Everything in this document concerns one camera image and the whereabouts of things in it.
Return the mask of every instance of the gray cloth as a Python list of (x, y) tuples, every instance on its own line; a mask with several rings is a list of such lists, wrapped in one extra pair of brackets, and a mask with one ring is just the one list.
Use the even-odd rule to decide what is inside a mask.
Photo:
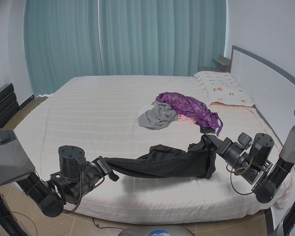
[(178, 115), (169, 104), (155, 100), (154, 107), (139, 116), (137, 120), (140, 126), (160, 130), (166, 128), (172, 121), (178, 120)]

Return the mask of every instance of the pink cloth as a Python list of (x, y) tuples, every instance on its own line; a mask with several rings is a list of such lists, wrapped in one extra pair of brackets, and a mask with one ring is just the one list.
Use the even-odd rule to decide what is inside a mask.
[(186, 116), (181, 115), (181, 114), (178, 115), (178, 120), (180, 120), (180, 121), (184, 121), (184, 122), (196, 123), (195, 118), (192, 118), (192, 117), (186, 117)]

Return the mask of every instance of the blue sticker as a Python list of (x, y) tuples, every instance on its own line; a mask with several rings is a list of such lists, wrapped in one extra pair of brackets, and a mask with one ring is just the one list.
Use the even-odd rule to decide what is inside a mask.
[(164, 230), (155, 230), (149, 236), (170, 236), (170, 234)]

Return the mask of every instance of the white label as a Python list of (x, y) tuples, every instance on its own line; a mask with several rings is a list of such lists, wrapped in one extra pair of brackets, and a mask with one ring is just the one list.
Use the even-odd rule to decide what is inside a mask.
[(102, 168), (102, 170), (103, 170), (106, 174), (109, 173), (108, 170), (105, 168), (105, 166), (102, 164), (102, 162), (101, 162), (100, 160), (97, 160), (97, 163), (100, 165), (100, 167)]

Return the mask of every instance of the gray headboard frame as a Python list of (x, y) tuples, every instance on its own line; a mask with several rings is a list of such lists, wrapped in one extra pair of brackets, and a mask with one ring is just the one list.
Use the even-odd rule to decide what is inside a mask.
[[(232, 69), (232, 59), (233, 59), (233, 53), (234, 50), (237, 50), (245, 55), (248, 55), (251, 58), (256, 59), (257, 61), (265, 64), (266, 66), (270, 67), (271, 69), (273, 69), (274, 71), (276, 71), (277, 73), (281, 74), (283, 77), (285, 77), (286, 79), (288, 79), (291, 83), (293, 83), (295, 85), (295, 77), (292, 76), (290, 73), (288, 73), (287, 71), (283, 70), (282, 68), (278, 67), (277, 65), (273, 64), (272, 62), (252, 53), (249, 52), (247, 50), (244, 50), (242, 48), (239, 48), (237, 46), (232, 46), (232, 54), (231, 54), (231, 60), (230, 60), (230, 67), (229, 67), (229, 72), (231, 72)], [(279, 140), (279, 142), (281, 143), (281, 145), (283, 145), (283, 143), (281, 142), (281, 140), (279, 139), (279, 137), (277, 136), (276, 132), (273, 130), (273, 128), (271, 127), (271, 125), (268, 123), (268, 121), (265, 119), (265, 117), (262, 115), (262, 113), (257, 109), (257, 107), (255, 107), (257, 113), (260, 115), (260, 117), (265, 121), (265, 123), (271, 128), (271, 130), (273, 131), (274, 135), (276, 136), (276, 138)]]

